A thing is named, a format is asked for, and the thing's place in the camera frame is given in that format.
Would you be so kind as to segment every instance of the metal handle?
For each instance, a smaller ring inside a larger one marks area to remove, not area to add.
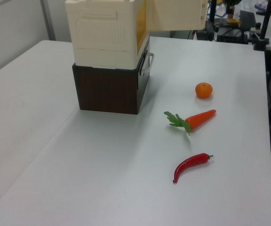
[[[153,53],[147,53],[146,54],[146,58],[145,58],[145,61],[143,63],[143,65],[145,65],[147,63],[147,61],[149,61],[149,58],[152,57],[151,61],[150,61],[150,65],[147,69],[142,69],[141,70],[141,75],[144,75],[144,73],[149,73],[150,70],[151,70],[151,66],[152,66],[152,63],[153,63],[153,59],[154,59],[154,54]]]

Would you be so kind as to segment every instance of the orange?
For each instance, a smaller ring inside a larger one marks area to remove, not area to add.
[[[196,87],[195,87],[195,92],[196,95],[200,98],[208,98],[211,96],[213,91],[213,87],[206,82],[202,82],[199,83]]]

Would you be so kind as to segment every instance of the toy carrot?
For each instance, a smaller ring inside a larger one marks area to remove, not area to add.
[[[196,114],[187,118],[185,121],[190,124],[191,129],[194,129],[204,122],[208,121],[216,113],[216,110],[210,110],[200,114]]]
[[[171,114],[170,112],[164,112],[165,115],[167,115],[167,118],[169,119],[170,126],[175,126],[175,127],[184,127],[186,132],[190,135],[191,129],[194,129],[207,120],[209,120],[214,114],[216,113],[216,110],[210,110],[207,112],[203,112],[194,116],[191,116],[187,118],[186,120],[183,120],[179,117],[178,114],[175,116]]]

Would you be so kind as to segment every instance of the carrot leaves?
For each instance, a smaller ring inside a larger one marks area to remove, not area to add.
[[[172,123],[169,124],[170,126],[184,127],[187,134],[190,135],[190,132],[191,132],[190,124],[185,122],[183,119],[181,119],[178,114],[173,115],[170,112],[164,112],[164,114],[167,116],[167,119],[170,122],[172,122]]]

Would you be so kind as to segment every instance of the wooden box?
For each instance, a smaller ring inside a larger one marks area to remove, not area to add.
[[[134,70],[73,65],[81,110],[138,114],[149,78],[149,41]]]

